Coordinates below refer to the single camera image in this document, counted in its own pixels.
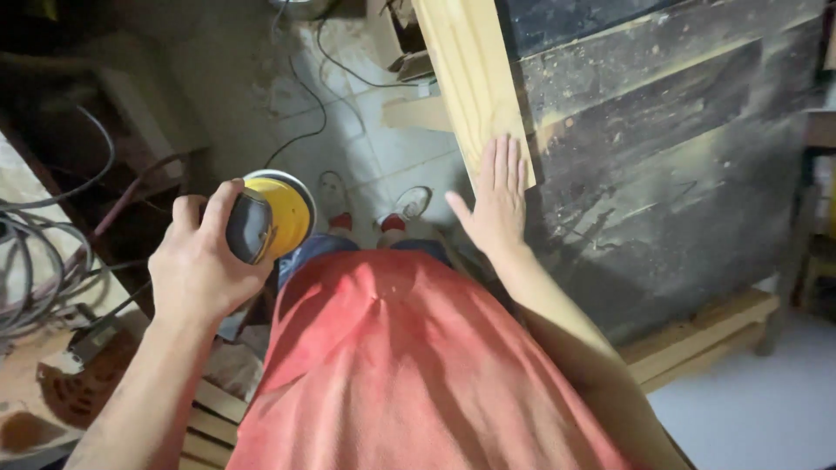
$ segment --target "white sneaker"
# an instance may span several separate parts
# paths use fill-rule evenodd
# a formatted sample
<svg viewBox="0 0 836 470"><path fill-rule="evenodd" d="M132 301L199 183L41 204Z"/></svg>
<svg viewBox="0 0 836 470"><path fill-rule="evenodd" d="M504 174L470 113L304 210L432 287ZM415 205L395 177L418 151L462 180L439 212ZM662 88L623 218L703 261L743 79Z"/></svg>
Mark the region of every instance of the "white sneaker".
<svg viewBox="0 0 836 470"><path fill-rule="evenodd" d="M333 171L319 175L319 203L325 220L331 220L349 211L348 196L343 178Z"/></svg>
<svg viewBox="0 0 836 470"><path fill-rule="evenodd" d="M398 214L404 221L417 219L430 205L431 196L432 192L428 187L416 186L408 189L398 197L392 213Z"/></svg>

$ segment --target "orbital sander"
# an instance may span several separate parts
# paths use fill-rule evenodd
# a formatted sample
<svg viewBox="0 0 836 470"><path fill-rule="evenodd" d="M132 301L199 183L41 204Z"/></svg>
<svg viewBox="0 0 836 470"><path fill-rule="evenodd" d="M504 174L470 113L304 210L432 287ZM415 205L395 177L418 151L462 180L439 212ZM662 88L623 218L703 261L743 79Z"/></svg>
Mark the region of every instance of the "orbital sander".
<svg viewBox="0 0 836 470"><path fill-rule="evenodd" d="M227 243L236 258L248 264L278 258L310 236L316 205L299 179L279 170L258 170L243 179L227 224Z"/></svg>

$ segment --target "red sock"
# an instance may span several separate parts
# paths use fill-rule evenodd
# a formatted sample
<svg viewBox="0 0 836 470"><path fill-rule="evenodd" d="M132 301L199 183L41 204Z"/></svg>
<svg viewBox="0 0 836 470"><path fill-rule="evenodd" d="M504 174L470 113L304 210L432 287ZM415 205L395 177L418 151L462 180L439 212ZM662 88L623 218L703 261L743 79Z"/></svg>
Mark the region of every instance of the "red sock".
<svg viewBox="0 0 836 470"><path fill-rule="evenodd" d="M343 212L336 217L331 217L331 220L328 221L329 228L344 228L346 230L351 230L351 226L353 225L351 221L351 214L348 212Z"/></svg>
<svg viewBox="0 0 836 470"><path fill-rule="evenodd" d="M403 219L400 218L398 214L389 214L388 217L380 224L380 231L386 232L387 230L406 230L406 223L404 223Z"/></svg>

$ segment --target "hand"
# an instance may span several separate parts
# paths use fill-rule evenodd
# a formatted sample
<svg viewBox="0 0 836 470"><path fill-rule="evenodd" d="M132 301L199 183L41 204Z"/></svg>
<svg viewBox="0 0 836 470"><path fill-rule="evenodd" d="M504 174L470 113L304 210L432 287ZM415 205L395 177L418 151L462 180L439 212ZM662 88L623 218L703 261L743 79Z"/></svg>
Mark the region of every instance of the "hand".
<svg viewBox="0 0 836 470"><path fill-rule="evenodd" d="M243 180L225 181L206 204L203 196L181 196L173 221L148 262L154 286L155 319L212 326L255 295L273 268L265 258L256 266L232 254L227 221Z"/></svg>
<svg viewBox="0 0 836 470"><path fill-rule="evenodd" d="M457 193L445 195L467 235L494 262L495 257L525 246L527 168L519 156L519 140L507 135L491 139L482 153L473 212Z"/></svg>

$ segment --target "red t-shirt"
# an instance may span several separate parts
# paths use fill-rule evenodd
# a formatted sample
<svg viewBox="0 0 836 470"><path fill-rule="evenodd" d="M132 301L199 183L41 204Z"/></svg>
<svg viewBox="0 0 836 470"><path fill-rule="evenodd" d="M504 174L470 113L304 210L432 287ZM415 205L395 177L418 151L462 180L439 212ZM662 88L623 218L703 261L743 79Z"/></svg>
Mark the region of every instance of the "red t-shirt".
<svg viewBox="0 0 836 470"><path fill-rule="evenodd" d="M227 468L628 468L531 336L421 252L315 258L278 296Z"/></svg>

